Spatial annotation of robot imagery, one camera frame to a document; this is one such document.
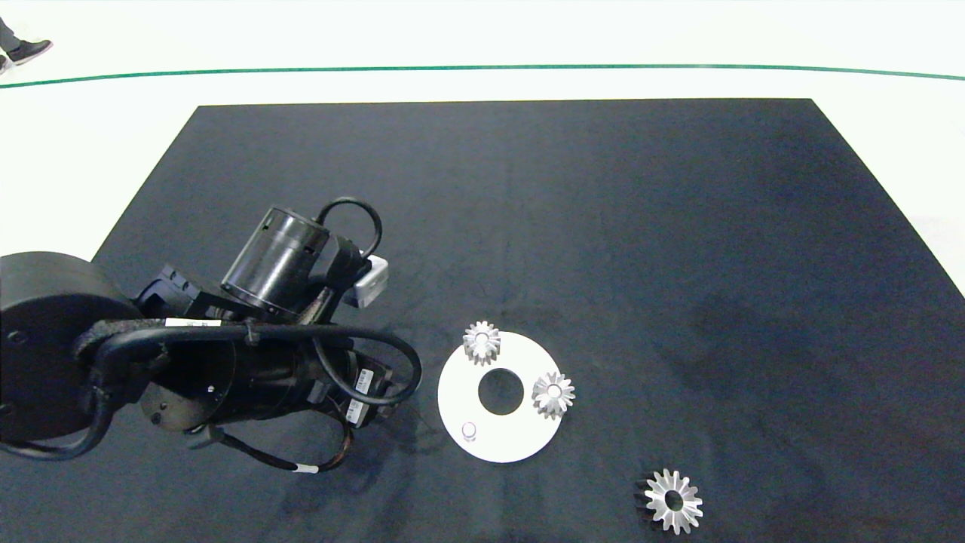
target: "white connector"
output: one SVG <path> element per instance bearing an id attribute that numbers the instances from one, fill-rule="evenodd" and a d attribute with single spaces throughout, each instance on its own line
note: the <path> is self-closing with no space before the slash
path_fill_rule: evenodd
<path id="1" fill-rule="evenodd" d="M 372 269 L 345 292 L 342 300 L 352 307 L 368 307 L 389 285 L 389 261 L 372 255 Z"/>

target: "bevel gear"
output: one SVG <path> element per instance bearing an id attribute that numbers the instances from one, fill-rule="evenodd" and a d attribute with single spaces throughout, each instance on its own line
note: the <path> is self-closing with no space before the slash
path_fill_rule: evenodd
<path id="1" fill-rule="evenodd" d="M 486 321 L 477 321 L 466 329 L 465 335 L 462 336 L 462 346 L 466 350 L 466 356 L 474 364 L 482 366 L 492 363 L 499 356 L 501 342 L 499 329 Z"/>
<path id="2" fill-rule="evenodd" d="M 533 407 L 543 418 L 563 416 L 566 407 L 573 405 L 573 386 L 564 374 L 547 373 L 533 385 Z"/>
<path id="3" fill-rule="evenodd" d="M 637 493 L 636 496 L 641 500 L 644 497 L 650 498 L 646 509 L 653 511 L 653 522 L 663 521 L 664 530 L 673 528 L 674 534 L 680 535 L 680 529 L 690 533 L 690 527 L 696 528 L 700 525 L 697 517 L 702 517 L 703 512 L 698 506 L 703 500 L 695 496 L 697 487 L 690 486 L 690 477 L 680 478 L 680 472 L 670 473 L 665 468 L 663 474 L 653 472 L 653 478 L 637 481 L 637 486 L 641 489 L 650 487 L 650 490 Z M 667 495 L 670 492 L 676 492 L 680 496 L 678 504 L 667 504 Z"/>

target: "green line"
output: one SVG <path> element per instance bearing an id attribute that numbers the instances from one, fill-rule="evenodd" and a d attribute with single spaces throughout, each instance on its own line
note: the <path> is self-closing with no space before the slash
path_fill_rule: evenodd
<path id="1" fill-rule="evenodd" d="M 161 75 L 211 75 L 215 73 L 292 73 L 298 71 L 480 71 L 480 70 L 642 70 L 642 69 L 714 69 L 714 70 L 784 70 L 784 71 L 830 71 L 837 73 L 860 73 L 863 75 L 893 75 L 896 77 L 923 77 L 927 79 L 950 79 L 965 81 L 965 75 L 945 75 L 917 71 L 862 70 L 858 68 L 827 68 L 820 66 L 783 66 L 769 64 L 505 64 L 493 66 L 345 66 L 329 68 L 237 68 L 226 70 L 179 70 L 138 71 L 134 73 L 109 73 L 65 79 L 46 79 L 24 83 L 0 85 L 0 89 L 76 83 L 102 79 L 127 79 L 129 77 L 159 77 Z"/>

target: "white label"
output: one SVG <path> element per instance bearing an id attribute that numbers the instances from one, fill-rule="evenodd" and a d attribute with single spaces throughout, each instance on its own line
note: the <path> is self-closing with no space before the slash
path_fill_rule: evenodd
<path id="1" fill-rule="evenodd" d="M 295 473 L 318 473 L 318 466 L 309 466 L 308 464 L 295 464 Z"/>
<path id="2" fill-rule="evenodd" d="M 359 372 L 359 379 L 355 382 L 355 389 L 363 394 L 368 394 L 373 375 L 375 375 L 375 372 L 371 371 L 371 369 L 363 369 Z M 348 402 L 348 411 L 345 412 L 345 419 L 352 424 L 358 424 L 362 415 L 369 410 L 368 407 L 366 404 L 353 399 Z"/>
<path id="3" fill-rule="evenodd" d="M 166 327 L 220 327 L 221 321 L 212 321 L 210 319 L 177 319 L 175 317 L 168 317 L 164 319 L 164 326 Z"/>

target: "black cable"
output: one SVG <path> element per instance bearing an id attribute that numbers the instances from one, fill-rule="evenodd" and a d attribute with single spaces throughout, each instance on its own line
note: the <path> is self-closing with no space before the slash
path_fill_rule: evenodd
<path id="1" fill-rule="evenodd" d="M 335 401 L 332 400 L 331 398 L 326 398 L 326 399 L 331 401 L 333 405 L 335 404 Z M 296 464 L 292 461 L 285 460 L 273 454 L 264 452 L 263 450 L 256 449 L 253 446 L 249 445 L 248 443 L 245 443 L 242 440 L 230 434 L 222 435 L 219 442 L 233 448 L 234 450 L 239 450 L 247 454 L 248 456 L 254 458 L 255 460 L 258 460 L 263 464 L 271 466 L 272 468 L 278 468 L 279 470 L 285 470 L 287 472 L 305 472 L 305 473 L 328 472 L 330 470 L 334 470 L 335 468 L 337 468 L 342 464 L 342 462 L 345 460 L 346 454 L 348 453 L 348 449 L 351 447 L 352 441 L 354 439 L 352 435 L 351 424 L 349 424 L 349 422 L 345 420 L 343 416 L 341 416 L 341 412 L 338 411 L 337 405 L 335 406 L 335 408 L 336 408 L 336 413 L 338 413 L 339 416 L 335 416 L 333 414 L 323 411 L 321 408 L 321 405 L 319 404 L 309 404 L 307 406 L 307 409 L 317 411 L 321 414 L 327 414 L 332 418 L 338 420 L 342 424 L 342 446 L 340 447 L 339 452 L 335 453 L 335 455 L 332 456 L 332 458 L 330 458 L 324 464 L 319 464 L 319 465 Z"/>
<path id="2" fill-rule="evenodd" d="M 114 411 L 110 407 L 107 392 L 95 388 L 94 418 L 87 432 L 80 440 L 63 446 L 51 446 L 31 442 L 0 442 L 0 450 L 4 450 L 22 458 L 43 461 L 61 461 L 77 458 L 81 454 L 96 447 L 104 439 L 107 429 L 114 418 Z"/>
<path id="3" fill-rule="evenodd" d="M 375 227 L 375 237 L 372 240 L 372 244 L 369 245 L 369 248 L 362 251 L 362 258 L 369 258 L 370 256 L 372 256 L 372 253 L 374 253 L 375 250 L 378 248 L 378 245 L 382 243 L 382 218 L 378 216 L 378 212 L 368 202 L 364 202 L 362 200 L 359 200 L 358 198 L 353 198 L 351 196 L 343 196 L 341 198 L 336 198 L 331 202 L 325 204 L 325 207 L 321 208 L 321 211 L 318 212 L 318 216 L 316 217 L 315 222 L 324 226 L 325 218 L 328 216 L 328 212 L 332 211 L 332 209 L 335 208 L 336 206 L 341 206 L 343 204 L 351 204 L 353 206 L 358 206 L 363 210 L 365 210 L 366 213 L 369 214 L 369 217 L 372 218 L 372 226 Z"/>
<path id="4" fill-rule="evenodd" d="M 109 391 L 103 389 L 100 385 L 103 385 L 105 381 L 109 382 L 111 378 L 118 374 L 124 374 L 124 365 L 129 363 L 132 352 L 162 343 L 175 343 L 180 341 L 234 341 L 245 339 L 249 337 L 249 335 L 264 339 L 286 339 L 291 341 L 318 337 L 355 337 L 372 339 L 395 347 L 401 351 L 412 364 L 412 376 L 409 378 L 408 383 L 405 384 L 405 388 L 397 394 L 381 398 L 362 395 L 361 397 L 365 398 L 365 400 L 359 401 L 364 401 L 365 403 L 374 403 L 376 405 L 396 404 L 411 396 L 422 381 L 422 363 L 419 361 L 419 355 L 415 352 L 415 349 L 395 335 L 376 330 L 335 325 L 242 326 L 236 324 L 220 327 L 159 327 L 155 329 L 137 329 L 118 333 L 104 341 L 97 349 L 92 368 L 92 375 L 98 376 L 98 381 L 94 383 L 96 393 L 94 419 L 88 428 L 87 434 L 80 441 L 59 447 L 30 442 L 0 443 L 0 449 L 17 456 L 35 460 L 57 461 L 76 458 L 94 448 L 107 433 L 114 412 L 110 406 Z M 340 381 L 345 384 L 348 390 L 359 394 L 341 378 Z"/>
<path id="5" fill-rule="evenodd" d="M 398 404 L 398 402 L 411 396 L 412 392 L 415 392 L 415 390 L 412 390 L 411 392 L 409 392 L 408 387 L 389 396 L 369 396 L 368 394 L 359 392 L 358 390 L 355 389 L 354 386 L 352 386 L 351 383 L 349 383 L 348 381 L 343 379 L 341 375 L 339 375 L 338 370 L 335 369 L 335 366 L 332 365 L 332 362 L 329 361 L 328 357 L 325 355 L 325 351 L 324 349 L 322 349 L 321 343 L 318 341 L 318 339 L 316 338 L 313 341 L 315 343 L 315 352 L 318 355 L 318 362 L 321 364 L 321 369 L 325 370 L 325 373 L 328 374 L 328 377 L 330 377 L 332 381 L 335 383 L 335 385 L 338 388 L 340 388 L 342 392 L 347 394 L 349 398 L 356 399 L 362 402 L 363 404 L 369 404 L 374 406 L 391 406 L 391 405 Z M 418 375 L 418 378 L 421 380 L 422 365 L 419 366 L 418 374 L 416 373 L 416 366 L 415 365 L 412 366 L 412 377 L 409 379 L 409 383 L 415 380 L 417 375 Z"/>

